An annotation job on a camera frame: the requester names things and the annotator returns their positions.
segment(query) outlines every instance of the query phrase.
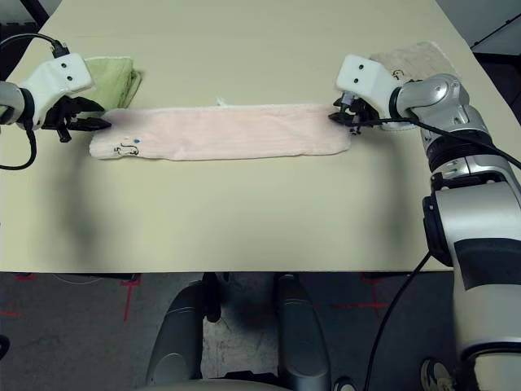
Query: pink towel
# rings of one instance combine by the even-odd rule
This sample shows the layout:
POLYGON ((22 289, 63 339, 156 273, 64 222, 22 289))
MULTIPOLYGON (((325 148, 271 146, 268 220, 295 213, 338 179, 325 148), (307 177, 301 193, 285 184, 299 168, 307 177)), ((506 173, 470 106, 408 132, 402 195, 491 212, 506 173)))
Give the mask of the pink towel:
POLYGON ((103 116, 112 127, 95 133, 90 154, 170 160, 332 155, 350 146, 346 128, 327 118, 334 110, 321 104, 116 109, 103 116))

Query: beige table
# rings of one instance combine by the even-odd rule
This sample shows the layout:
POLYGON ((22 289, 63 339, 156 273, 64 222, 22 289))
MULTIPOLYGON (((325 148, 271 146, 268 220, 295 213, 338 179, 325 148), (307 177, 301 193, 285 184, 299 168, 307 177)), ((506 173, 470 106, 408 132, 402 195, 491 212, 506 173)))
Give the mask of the beige table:
MULTIPOLYGON (((84 57, 134 58, 133 108, 331 103, 346 54, 432 40, 521 156, 513 114, 434 0, 64 0, 42 32, 84 57)), ((11 80, 49 58, 34 42, 11 80)), ((0 173, 1 270, 411 270, 426 252, 414 130, 369 130, 337 156, 208 162, 98 161, 73 137, 41 130, 36 164, 0 173)), ((14 127, 0 145, 3 164, 27 157, 14 127)))

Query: towel logo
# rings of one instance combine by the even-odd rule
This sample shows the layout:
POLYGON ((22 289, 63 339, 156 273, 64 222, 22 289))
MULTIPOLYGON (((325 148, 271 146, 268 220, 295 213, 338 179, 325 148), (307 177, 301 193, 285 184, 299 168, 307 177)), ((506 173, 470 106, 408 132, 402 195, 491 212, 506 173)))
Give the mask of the towel logo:
POLYGON ((405 76, 405 73, 401 69, 396 69, 396 70, 392 71, 392 76, 395 79, 400 80, 401 77, 405 76))
POLYGON ((117 153, 119 156, 137 156, 139 154, 138 147, 134 145, 124 145, 123 143, 121 143, 119 147, 115 147, 114 152, 117 153))

